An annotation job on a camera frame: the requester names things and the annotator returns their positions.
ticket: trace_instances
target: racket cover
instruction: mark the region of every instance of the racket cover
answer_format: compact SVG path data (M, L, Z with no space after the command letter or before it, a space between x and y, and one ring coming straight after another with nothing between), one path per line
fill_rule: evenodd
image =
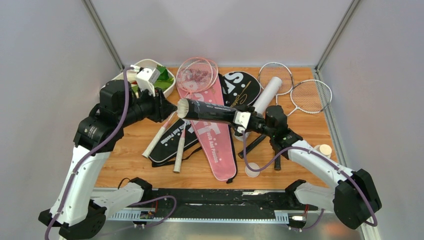
M224 105L226 106L232 105L234 107L241 104L251 105L261 93L261 86L258 80L247 72L243 72L243 71L229 72L225 74L224 76L219 75L219 80L220 81L216 81L216 82L222 83L221 88L223 93L220 99L222 99L221 101L224 102ZM192 97L192 99L202 101L201 98ZM212 100L212 98L206 100L203 96L204 102L216 103L216 102L213 102L214 100L213 101L209 101L209 100ZM151 152L149 156L150 160L152 161L152 167L167 166L174 163L174 161L170 161L170 160L174 158L177 154L177 146L178 146L178 139L179 139L178 134L181 134L180 131L182 131L183 125L184 125L184 121L182 119L179 119L161 137L159 143L156 145L156 147L153 149L153 151ZM194 129L190 126L190 128L188 128L185 133L184 150L191 148L196 143L198 143L196 133L194 132Z

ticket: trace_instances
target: white grip tape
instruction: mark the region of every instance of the white grip tape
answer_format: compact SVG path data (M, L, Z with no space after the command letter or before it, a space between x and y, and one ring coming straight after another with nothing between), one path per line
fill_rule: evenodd
M159 131L157 131L156 136L151 140L150 144L147 146L146 150L144 150L142 156L148 158L150 153L155 148L156 144L158 144L159 140L161 140L162 135L165 133L167 129L163 126L160 127Z
M186 142L185 137L181 137L178 142L178 149L176 151L175 164L173 166L174 173L180 173L181 162L183 161L184 143Z

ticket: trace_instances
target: badminton racket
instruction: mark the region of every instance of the badminton racket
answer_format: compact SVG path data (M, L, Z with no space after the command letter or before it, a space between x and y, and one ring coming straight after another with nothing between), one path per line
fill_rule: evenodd
M257 79L259 80L260 87L265 89L273 77L278 77L282 81L282 84L275 95L275 104L278 105L278 96L286 95L293 89L293 75L289 68L284 64L279 62L268 62L259 70L259 76Z
M203 92L210 88L216 81L218 76L218 66L213 61L209 61L201 57L192 57L186 60L176 73L177 88L187 92L184 98L190 99L193 93ZM184 123L178 147L176 151L174 173L179 173L183 159L184 144L186 142L186 126Z
M294 105L294 109L287 115L287 117L296 110L301 110L307 114L318 114L330 105L333 99L333 93L330 87L324 82L310 79L301 81L294 86L290 92L290 99ZM246 147L246 154L248 153L247 150L251 151L264 139L265 137L263 135L255 139ZM243 153L239 153L238 155L239 157L244 158ZM278 165L281 169L281 162L274 163L274 169L278 168Z
M191 67L192 66L196 66L196 65L206 65L206 67L212 67L212 65L214 66L214 68L212 68L212 71L214 72L214 73L216 73L215 75L215 78L214 78L214 82L215 82L215 80L217 79L217 76L218 76L218 66L217 66L217 64L215 63L215 62L213 62L213 61L210 61L210 60L208 60L208 62L209 62L209 64L206 64L205 63L205 59L204 58L201 58L201 57L194 57L194 58L190 58L190 59L188 59L188 60L186 60L184 63L183 63L183 65L181 65L180 66L180 68L182 67L182 66L184 66L184 68L185 69L187 69L187 68L189 68L189 69L191 69ZM147 148L144 150L144 152L143 152L143 154L142 154L142 156L143 157L145 157L145 158L148 158L149 157L149 155L152 153L152 151L153 151L153 149L155 148L155 146L158 144L158 142L161 140L161 137L162 137L162 135L166 132L166 130L167 130L167 128L168 128L168 125L170 124L170 122L171 122L171 120L172 120L172 118L173 118L173 116L175 115L175 112L173 112L170 116L169 116L169 118L168 118L168 120L160 127L160 129L159 129L159 131L157 131L157 133L156 133L156 135L154 136L154 138L151 140L151 142L149 143L149 145L147 146Z

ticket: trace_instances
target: black handle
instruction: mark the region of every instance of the black handle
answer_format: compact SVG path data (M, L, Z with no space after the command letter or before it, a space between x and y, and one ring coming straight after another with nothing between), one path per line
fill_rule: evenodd
M281 156L278 156L274 161L274 170L280 171L281 170Z
M267 135L262 134L260 136L258 136L255 140L253 140L247 147L246 147L246 154L250 153L250 151L252 151L258 144L260 144L265 138L267 137ZM245 156L243 155L243 151L238 153L238 156L242 159L245 158Z

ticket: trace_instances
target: pink racket cover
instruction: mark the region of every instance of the pink racket cover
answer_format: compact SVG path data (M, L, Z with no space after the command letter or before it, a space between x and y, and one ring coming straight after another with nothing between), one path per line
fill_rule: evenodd
M179 96L184 98L187 92L177 87ZM223 93L219 80L206 91L196 92L191 99L206 103L224 105ZM210 168L216 179L227 181L236 175L236 164L231 146L231 133L225 123L206 121L190 121L199 139L203 152L209 161Z

